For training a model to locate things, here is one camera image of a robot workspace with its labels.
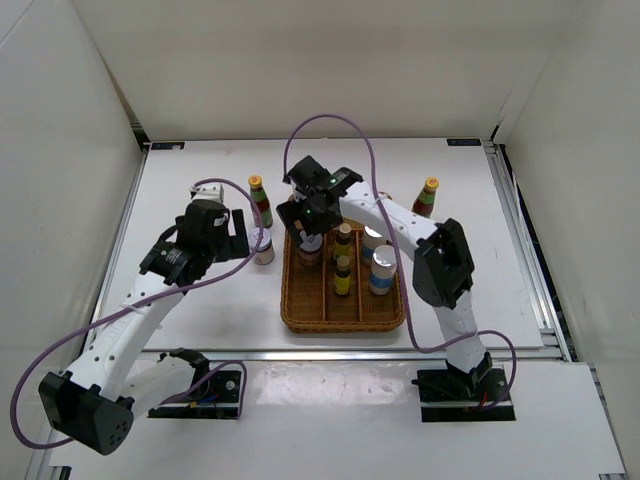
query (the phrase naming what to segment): bottle cap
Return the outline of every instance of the bottle cap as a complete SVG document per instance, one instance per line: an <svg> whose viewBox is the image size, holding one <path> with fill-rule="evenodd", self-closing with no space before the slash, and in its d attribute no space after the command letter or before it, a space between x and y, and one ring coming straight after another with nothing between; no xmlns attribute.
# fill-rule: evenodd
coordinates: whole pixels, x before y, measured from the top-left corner
<svg viewBox="0 0 640 480"><path fill-rule="evenodd" d="M300 232L302 238L302 244L300 249L304 252L315 252L322 246L322 235L307 235L305 232Z"/></svg>
<svg viewBox="0 0 640 480"><path fill-rule="evenodd" d="M396 253L391 245L380 245L373 252L373 261L376 265L384 268L395 268Z"/></svg>
<svg viewBox="0 0 640 480"><path fill-rule="evenodd" d="M349 269L349 264L351 263L351 260L346 255L340 255L338 257L338 260L336 260L336 262L338 264L338 270L345 271Z"/></svg>
<svg viewBox="0 0 640 480"><path fill-rule="evenodd" d="M342 235L350 235L351 234L351 225L349 225L348 223L343 223L340 225L340 229L339 229L340 233Z"/></svg>
<svg viewBox="0 0 640 480"><path fill-rule="evenodd" d="M260 175L251 175L249 177L249 186L250 187L261 187L262 186L262 177Z"/></svg>
<svg viewBox="0 0 640 480"><path fill-rule="evenodd" d="M258 243L258 236L259 235L260 235L260 229L259 228L252 228L251 229L251 235L249 236L249 248L251 250L253 250L256 247L256 244ZM260 246L258 247L258 250L262 250L264 248L267 248L269 246L269 243L271 243L271 234L269 233L269 230L264 228L262 230L262 241L260 242Z"/></svg>
<svg viewBox="0 0 640 480"><path fill-rule="evenodd" d="M427 181L424 182L424 186L427 187L429 190L435 190L440 186L440 182L436 177L429 177L427 178Z"/></svg>

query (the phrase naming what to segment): sauce bottle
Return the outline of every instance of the sauce bottle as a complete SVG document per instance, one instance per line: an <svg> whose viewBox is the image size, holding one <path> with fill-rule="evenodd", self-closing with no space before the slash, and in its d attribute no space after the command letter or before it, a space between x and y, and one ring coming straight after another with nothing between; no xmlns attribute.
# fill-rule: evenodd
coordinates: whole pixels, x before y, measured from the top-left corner
<svg viewBox="0 0 640 480"><path fill-rule="evenodd" d="M351 260L341 255L338 257L336 273L333 276L333 291L339 297L346 297L351 290Z"/></svg>
<svg viewBox="0 0 640 480"><path fill-rule="evenodd" d="M421 217L429 218L431 216L431 212L433 212L433 204L436 199L436 190L440 186L440 182L436 177L429 177L427 181L424 182L424 187L422 191L416 198L416 201L413 202L413 208L411 211L416 215L420 215Z"/></svg>
<svg viewBox="0 0 640 480"><path fill-rule="evenodd" d="M336 235L336 244L333 250L333 259L338 260L338 257L341 256L349 256L349 251L351 250L351 225L348 223L343 223L340 225L338 229L338 234Z"/></svg>
<svg viewBox="0 0 640 480"><path fill-rule="evenodd" d="M267 192L262 188L262 177L260 175L251 175L249 177L249 188L251 198L258 204L258 209L262 216L262 225L264 228L271 228L273 225L273 215L271 215L271 204L269 203ZM255 212L253 212L253 221L256 227L260 225Z"/></svg>

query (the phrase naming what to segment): yellow bottle cap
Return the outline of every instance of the yellow bottle cap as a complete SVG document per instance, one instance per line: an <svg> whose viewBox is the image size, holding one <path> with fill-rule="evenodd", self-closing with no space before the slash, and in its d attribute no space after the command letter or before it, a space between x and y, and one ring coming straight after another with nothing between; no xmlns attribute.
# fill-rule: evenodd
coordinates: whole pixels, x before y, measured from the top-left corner
<svg viewBox="0 0 640 480"><path fill-rule="evenodd" d="M251 175L249 177L249 186L250 187L261 187L262 186L262 177L260 175Z"/></svg>
<svg viewBox="0 0 640 480"><path fill-rule="evenodd" d="M436 177L429 177L427 178L427 181L424 182L424 186L427 187L429 190L435 190L440 186L440 182Z"/></svg>

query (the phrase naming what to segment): jar lid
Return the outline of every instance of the jar lid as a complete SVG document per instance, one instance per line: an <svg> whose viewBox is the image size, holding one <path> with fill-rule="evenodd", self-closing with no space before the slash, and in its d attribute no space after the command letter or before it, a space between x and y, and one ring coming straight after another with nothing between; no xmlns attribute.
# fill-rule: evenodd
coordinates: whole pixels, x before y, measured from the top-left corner
<svg viewBox="0 0 640 480"><path fill-rule="evenodd" d="M261 187L262 186L262 177L260 175L251 175L249 177L249 186L250 187Z"/></svg>
<svg viewBox="0 0 640 480"><path fill-rule="evenodd" d="M364 227L364 231L367 235L369 235L372 238L382 238L382 235L380 235L378 232L376 232L373 228L369 228L367 226Z"/></svg>
<svg viewBox="0 0 640 480"><path fill-rule="evenodd" d="M435 190L440 186L440 181L436 177L429 177L427 178L427 181L424 182L424 186L431 190Z"/></svg>
<svg viewBox="0 0 640 480"><path fill-rule="evenodd" d="M342 235L349 235L351 233L351 225L348 223L340 224L339 231Z"/></svg>
<svg viewBox="0 0 640 480"><path fill-rule="evenodd" d="M314 252L322 245L322 235L307 235L305 232L300 232L302 238L302 245L300 248L305 252Z"/></svg>
<svg viewBox="0 0 640 480"><path fill-rule="evenodd" d="M252 228L251 235L249 235L249 247L251 248L251 250L256 248L256 244L258 243L259 236L260 236L260 229ZM258 247L258 250L267 248L270 243L271 243L271 234L269 233L269 230L264 228L262 230L262 241L260 242L260 246Z"/></svg>
<svg viewBox="0 0 640 480"><path fill-rule="evenodd" d="M396 253L391 245L380 245L373 251L373 261L381 267L395 267Z"/></svg>

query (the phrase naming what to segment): white wall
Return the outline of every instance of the white wall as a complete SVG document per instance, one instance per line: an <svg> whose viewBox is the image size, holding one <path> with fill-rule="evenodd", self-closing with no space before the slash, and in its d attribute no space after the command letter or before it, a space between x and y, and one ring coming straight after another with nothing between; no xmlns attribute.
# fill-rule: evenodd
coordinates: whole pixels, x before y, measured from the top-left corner
<svg viewBox="0 0 640 480"><path fill-rule="evenodd" d="M140 160L73 7L67 0L28 3L0 2L3 479L23 478L32 454L9 427L13 387L38 353L88 321ZM20 420L34 440L44 421L38 379L72 354L52 355L21 398Z"/></svg>
<svg viewBox="0 0 640 480"><path fill-rule="evenodd" d="M589 0L507 143L579 353L640 478L640 3Z"/></svg>
<svg viewBox="0 0 640 480"><path fill-rule="evenodd" d="M489 137L579 0L74 0L152 139ZM317 123L309 135L350 130Z"/></svg>

